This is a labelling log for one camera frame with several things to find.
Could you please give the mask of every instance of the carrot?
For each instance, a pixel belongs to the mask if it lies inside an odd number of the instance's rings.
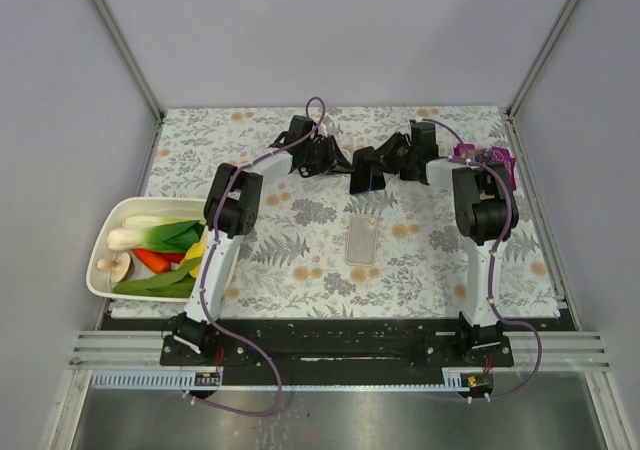
[[[180,263],[184,260],[184,253],[159,253],[158,255],[171,263]]]
[[[134,248],[133,254],[153,273],[165,273],[171,270],[171,262],[158,253],[144,248]]]

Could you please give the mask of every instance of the mushroom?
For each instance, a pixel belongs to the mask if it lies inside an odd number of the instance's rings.
[[[123,252],[118,255],[115,260],[109,260],[108,258],[101,258],[96,263],[96,266],[100,270],[106,270],[110,272],[111,281],[118,283],[122,280],[126,280],[133,270],[133,261],[131,255],[127,252]]]

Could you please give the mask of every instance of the gray floor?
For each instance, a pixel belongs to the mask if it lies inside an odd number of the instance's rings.
[[[517,384],[498,375],[500,387]],[[257,410],[273,396],[221,392],[212,399]],[[283,411],[247,418],[177,393],[90,390],[74,449],[604,449],[586,384],[540,375],[513,399],[471,406],[442,394],[298,392]]]

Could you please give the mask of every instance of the gray wall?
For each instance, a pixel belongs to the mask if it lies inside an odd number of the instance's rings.
[[[165,107],[507,105],[564,0],[109,0]]]
[[[516,116],[580,313],[640,428],[640,0],[584,0]]]
[[[86,0],[0,0],[0,74],[0,446],[35,449],[153,120]]]

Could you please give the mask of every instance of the floral tablecloth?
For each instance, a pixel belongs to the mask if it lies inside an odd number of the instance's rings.
[[[264,153],[301,108],[176,109],[164,120],[147,196],[206,198],[221,162]],[[316,109],[312,116],[317,118]],[[408,132],[411,118],[439,119],[477,147],[508,146],[496,107],[331,108],[327,126],[353,153]],[[438,131],[441,153],[453,138]],[[384,191],[350,196],[349,178],[297,173],[262,190],[255,230],[245,238],[223,300],[225,318],[455,317],[466,297],[467,257],[446,190],[386,175]],[[507,316],[557,316],[531,210],[516,191],[520,222],[507,243],[499,307]],[[375,264],[345,262],[350,216],[379,218]],[[169,317],[182,304],[119,300],[114,317]]]

